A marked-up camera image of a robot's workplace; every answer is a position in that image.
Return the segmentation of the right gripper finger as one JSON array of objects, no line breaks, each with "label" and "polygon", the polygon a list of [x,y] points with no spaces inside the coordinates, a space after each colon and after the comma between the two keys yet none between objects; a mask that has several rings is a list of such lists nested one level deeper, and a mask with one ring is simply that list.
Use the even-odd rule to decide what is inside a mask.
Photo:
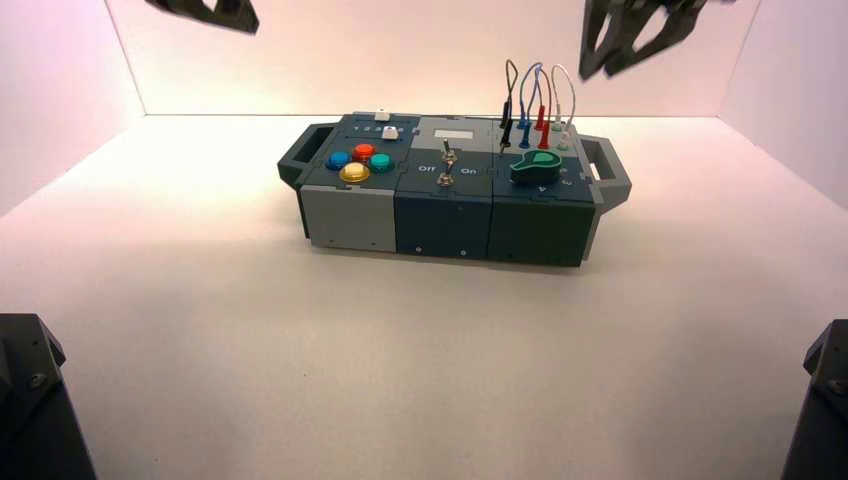
[{"label": "right gripper finger", "polygon": [[586,1],[583,11],[579,75],[587,81],[603,71],[608,77],[620,69],[624,52],[626,1]]},{"label": "right gripper finger", "polygon": [[[617,75],[682,42],[693,32],[705,5],[706,1],[626,1],[616,7],[614,19],[621,20],[621,24],[615,31],[612,52],[604,61],[605,73],[609,77]],[[666,14],[662,28],[637,47],[637,37],[660,9]]]}]

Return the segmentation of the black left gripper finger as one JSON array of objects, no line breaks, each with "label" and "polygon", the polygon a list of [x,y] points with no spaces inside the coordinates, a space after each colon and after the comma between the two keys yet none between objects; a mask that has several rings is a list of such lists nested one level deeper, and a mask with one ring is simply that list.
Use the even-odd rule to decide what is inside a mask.
[{"label": "black left gripper finger", "polygon": [[215,1],[212,7],[200,0],[147,0],[146,3],[175,16],[249,35],[256,35],[260,26],[252,2],[247,0]]}]

